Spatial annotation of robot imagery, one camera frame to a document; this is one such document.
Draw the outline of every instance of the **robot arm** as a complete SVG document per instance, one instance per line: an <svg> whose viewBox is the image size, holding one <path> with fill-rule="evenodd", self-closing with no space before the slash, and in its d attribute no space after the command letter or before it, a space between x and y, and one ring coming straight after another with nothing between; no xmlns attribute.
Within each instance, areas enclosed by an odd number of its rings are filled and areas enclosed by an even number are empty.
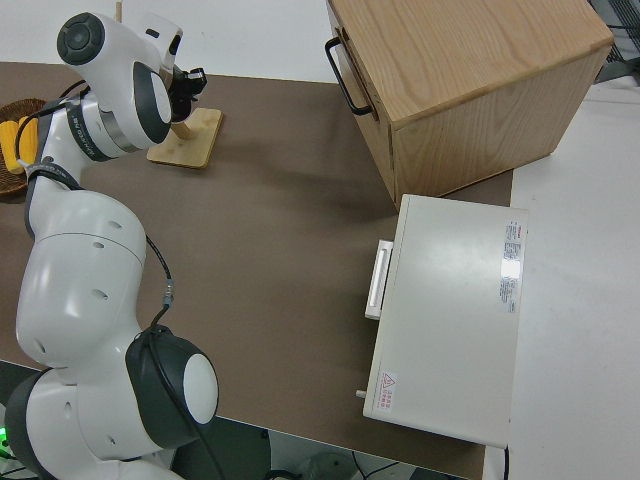
<svg viewBox="0 0 640 480"><path fill-rule="evenodd" d="M91 90L49 104L38 124L39 160L27 169L34 246L16 333L25 353L50 369L18 387L7 406L11 448L42 478L175 480L136 459L202 438L215 413L217 379L206 356L166 327L138 325L140 221L79 187L96 162L160 143L174 105L178 117L185 102L190 110L206 80L201 70L175 67L180 37L155 15L133 31L90 13L70 19L58 37L60 56Z"/></svg>

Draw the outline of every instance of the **wooden stand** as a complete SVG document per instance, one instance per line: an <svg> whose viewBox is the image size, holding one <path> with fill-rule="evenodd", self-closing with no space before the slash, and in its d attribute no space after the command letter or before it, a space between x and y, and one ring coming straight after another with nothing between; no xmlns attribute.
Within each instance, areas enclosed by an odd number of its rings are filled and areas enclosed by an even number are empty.
<svg viewBox="0 0 640 480"><path fill-rule="evenodd" d="M171 126L164 142L149 149L147 159L167 165L205 168L221 123L220 110L197 108L185 122Z"/></svg>

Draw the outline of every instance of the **oak wooden crate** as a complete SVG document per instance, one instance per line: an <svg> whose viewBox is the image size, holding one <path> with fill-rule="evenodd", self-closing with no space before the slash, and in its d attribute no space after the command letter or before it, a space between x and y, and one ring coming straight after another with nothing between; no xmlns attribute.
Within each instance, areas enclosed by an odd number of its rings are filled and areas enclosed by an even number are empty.
<svg viewBox="0 0 640 480"><path fill-rule="evenodd" d="M327 1L327 54L398 207L550 154L613 43L585 0Z"/></svg>

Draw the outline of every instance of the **table surface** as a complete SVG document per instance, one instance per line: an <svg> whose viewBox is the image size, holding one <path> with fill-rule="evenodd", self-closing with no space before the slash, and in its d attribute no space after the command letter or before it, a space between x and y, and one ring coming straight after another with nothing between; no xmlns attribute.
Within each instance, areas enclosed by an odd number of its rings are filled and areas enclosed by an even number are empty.
<svg viewBox="0 0 640 480"><path fill-rule="evenodd" d="M0 104L51 99L77 79L18 63L0 63L0 78ZM364 318L376 246L393 239L397 212L338 86L212 76L199 106L225 115L206 169L138 152L91 169L83 185L127 205L163 252L176 279L163 321L212 359L219 415L480 478L483 446L365 418L355 397L377 331ZM510 187L508 173L451 197L506 205ZM0 200L0 358L36 366L14 334L32 245L24 205ZM149 254L141 325L163 285Z"/></svg>

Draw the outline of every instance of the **case handle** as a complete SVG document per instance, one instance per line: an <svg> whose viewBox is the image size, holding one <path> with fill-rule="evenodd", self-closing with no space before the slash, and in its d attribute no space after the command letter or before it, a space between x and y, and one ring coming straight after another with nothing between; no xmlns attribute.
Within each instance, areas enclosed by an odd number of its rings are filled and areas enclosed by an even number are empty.
<svg viewBox="0 0 640 480"><path fill-rule="evenodd" d="M331 65L331 69L333 70L333 73L335 74L336 78L338 79L338 85L340 85L340 90L342 90L342 94L344 95L344 98L347 100L347 104L349 105L349 108L351 109L351 111L353 112L354 115L367 115L371 112L373 112L373 108L371 108L371 105L367 105L365 107L356 107L356 105L353 103L353 100L351 99L351 95L349 95L349 91L347 90L347 86L344 84L344 80L342 79L342 76L340 75L340 71L338 70L338 66L336 65L335 60L333 59L333 56L331 55L331 49L342 44L342 41L340 40L340 37L334 37L331 40L329 40L325 46L324 46L324 51L327 53L327 58L329 59L329 64Z"/></svg>

